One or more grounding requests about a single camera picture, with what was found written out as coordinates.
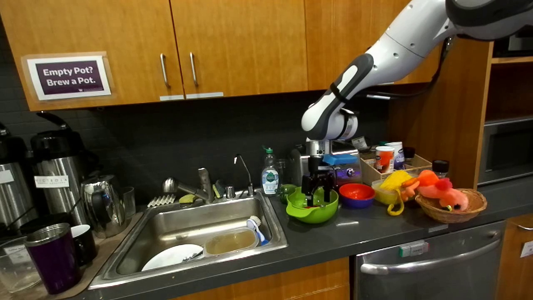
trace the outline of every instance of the dishwasher handle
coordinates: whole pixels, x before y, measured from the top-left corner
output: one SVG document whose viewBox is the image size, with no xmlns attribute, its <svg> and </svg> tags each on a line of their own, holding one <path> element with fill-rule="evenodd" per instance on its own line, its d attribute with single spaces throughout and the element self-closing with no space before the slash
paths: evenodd
<svg viewBox="0 0 533 300">
<path fill-rule="evenodd" d="M 400 275 L 400 273 L 415 273 L 415 271 L 425 271 L 425 270 L 434 270 L 442 265 L 450 265 L 457 263 L 462 260 L 470 260 L 475 256 L 480 256 L 500 245 L 500 235 L 494 233 L 495 241 L 490 241 L 477 250 L 472 251 L 464 251 L 454 256 L 445 256 L 445 258 L 437 258 L 437 260 L 420 260 L 420 261 L 409 261 L 409 263 L 395 263 L 395 265 L 384 265 L 384 263 L 364 263 L 360 266 L 362 273 L 369 275 Z"/>
</svg>

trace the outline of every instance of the wall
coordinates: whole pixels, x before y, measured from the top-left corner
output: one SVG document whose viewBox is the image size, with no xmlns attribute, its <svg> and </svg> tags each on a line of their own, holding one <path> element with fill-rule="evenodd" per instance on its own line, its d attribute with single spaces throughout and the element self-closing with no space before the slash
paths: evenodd
<svg viewBox="0 0 533 300">
<path fill-rule="evenodd" d="M 285 156 L 297 143 L 304 143 L 300 116 L 320 95 L 309 91 L 54 113 L 82 135 L 86 146 L 101 156 L 106 171 L 119 173 L 124 185 L 137 186 L 137 201 L 147 203 L 161 193 L 167 176 L 199 185 L 199 166 L 207 166 L 212 180 L 247 185 L 244 168 L 234 165 L 235 153 L 245 156 L 259 185 L 262 148 L 274 146 Z M 359 105 L 364 111 L 359 135 L 385 138 L 387 101 Z M 27 145 L 37 131 L 56 128 L 29 111 L 4 28 L 0 121 L 12 135 L 26 138 Z"/>
</svg>

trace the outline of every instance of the green bowl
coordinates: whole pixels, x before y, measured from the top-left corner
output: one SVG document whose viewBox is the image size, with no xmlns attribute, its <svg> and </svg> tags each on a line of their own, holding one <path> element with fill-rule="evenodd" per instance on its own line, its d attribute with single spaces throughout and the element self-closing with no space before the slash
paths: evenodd
<svg viewBox="0 0 533 300">
<path fill-rule="evenodd" d="M 304 223 L 325 223 L 330 220 L 339 210 L 339 193 L 335 190 L 330 191 L 330 203 L 320 205 L 324 200 L 324 188 L 319 188 L 314 195 L 317 206 L 307 206 L 305 193 L 297 186 L 287 198 L 287 215 L 304 221 Z"/>
</svg>

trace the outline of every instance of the white plate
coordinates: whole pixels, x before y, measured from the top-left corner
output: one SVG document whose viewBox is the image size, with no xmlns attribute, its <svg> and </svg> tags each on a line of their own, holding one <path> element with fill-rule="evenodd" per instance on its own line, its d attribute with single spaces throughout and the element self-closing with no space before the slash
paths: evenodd
<svg viewBox="0 0 533 300">
<path fill-rule="evenodd" d="M 194 245 L 194 243 L 177 245 L 152 256 L 152 260 L 147 261 L 142 271 L 177 265 L 189 258 L 200 256 L 202 253 L 204 253 L 204 248 L 199 245 Z"/>
</svg>

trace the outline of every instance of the dish soap bottle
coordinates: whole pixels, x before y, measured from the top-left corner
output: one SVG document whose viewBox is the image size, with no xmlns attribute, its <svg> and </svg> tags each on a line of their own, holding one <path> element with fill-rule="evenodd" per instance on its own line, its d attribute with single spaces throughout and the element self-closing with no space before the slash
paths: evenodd
<svg viewBox="0 0 533 300">
<path fill-rule="evenodd" d="M 269 146 L 265 148 L 267 156 L 265 156 L 265 166 L 262 171 L 262 188 L 265 195 L 277 195 L 280 188 L 280 173 L 275 166 L 275 156 L 274 150 Z"/>
</svg>

